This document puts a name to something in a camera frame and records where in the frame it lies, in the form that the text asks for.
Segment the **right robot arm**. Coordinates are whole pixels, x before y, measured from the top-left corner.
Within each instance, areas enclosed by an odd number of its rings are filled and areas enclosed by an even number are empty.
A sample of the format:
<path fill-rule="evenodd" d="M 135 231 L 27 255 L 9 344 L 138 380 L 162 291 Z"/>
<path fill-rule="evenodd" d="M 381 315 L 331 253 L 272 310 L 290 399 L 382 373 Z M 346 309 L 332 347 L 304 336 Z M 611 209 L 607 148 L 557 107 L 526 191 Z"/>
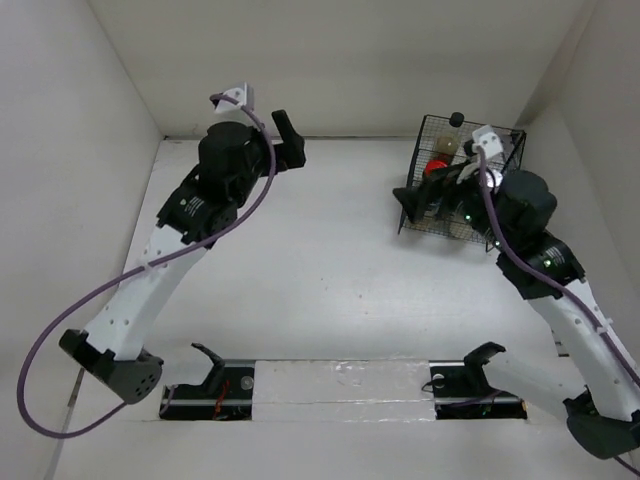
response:
<path fill-rule="evenodd" d="M 435 169 L 419 185 L 396 188 L 393 195 L 412 222 L 432 204 L 460 210 L 496 246 L 498 269 L 557 335 L 581 375 L 579 382 L 554 378 L 486 342 L 463 359 L 465 387 L 531 401 L 598 459 L 638 449 L 639 368 L 598 308 L 584 268 L 547 229 L 557 207 L 547 183 L 528 171 L 500 175 L 463 163 Z"/>

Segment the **tall black cap sauce bottle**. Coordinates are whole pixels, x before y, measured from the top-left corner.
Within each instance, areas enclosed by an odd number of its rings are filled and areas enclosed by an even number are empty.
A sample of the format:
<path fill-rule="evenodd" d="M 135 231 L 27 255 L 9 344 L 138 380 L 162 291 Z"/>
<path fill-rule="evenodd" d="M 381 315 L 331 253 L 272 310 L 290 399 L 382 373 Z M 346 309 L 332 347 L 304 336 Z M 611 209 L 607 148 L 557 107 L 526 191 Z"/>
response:
<path fill-rule="evenodd" d="M 465 121 L 465 116 L 461 112 L 453 112 L 447 125 L 436 136 L 433 146 L 434 160 L 439 160 L 450 165 L 454 160 L 460 144 L 460 127 Z"/>

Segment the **red lid sauce jar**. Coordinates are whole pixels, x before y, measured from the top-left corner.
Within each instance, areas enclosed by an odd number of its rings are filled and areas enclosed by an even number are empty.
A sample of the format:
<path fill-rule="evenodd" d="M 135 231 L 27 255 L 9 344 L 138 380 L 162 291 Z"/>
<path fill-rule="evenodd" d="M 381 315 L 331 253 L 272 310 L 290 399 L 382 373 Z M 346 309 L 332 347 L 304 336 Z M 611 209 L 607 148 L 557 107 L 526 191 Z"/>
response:
<path fill-rule="evenodd" d="M 449 163 L 441 159 L 429 160 L 423 170 L 422 178 L 424 180 L 430 179 L 436 171 L 447 168 L 448 166 Z"/>

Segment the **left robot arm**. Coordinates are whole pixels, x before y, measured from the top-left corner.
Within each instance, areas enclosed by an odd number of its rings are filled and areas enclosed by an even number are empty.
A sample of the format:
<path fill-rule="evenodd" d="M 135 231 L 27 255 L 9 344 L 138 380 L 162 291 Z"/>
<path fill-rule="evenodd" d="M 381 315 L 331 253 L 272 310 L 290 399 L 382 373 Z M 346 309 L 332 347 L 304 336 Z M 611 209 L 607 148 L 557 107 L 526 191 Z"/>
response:
<path fill-rule="evenodd" d="M 82 329 L 66 330 L 61 349 L 126 404 L 158 384 L 163 361 L 144 348 L 153 323 L 188 271 L 238 218 L 257 181 L 306 163 L 304 139 L 287 113 L 272 114 L 281 141 L 235 121 L 212 125 L 198 163 L 171 193 L 140 257 L 141 271 L 123 281 Z"/>

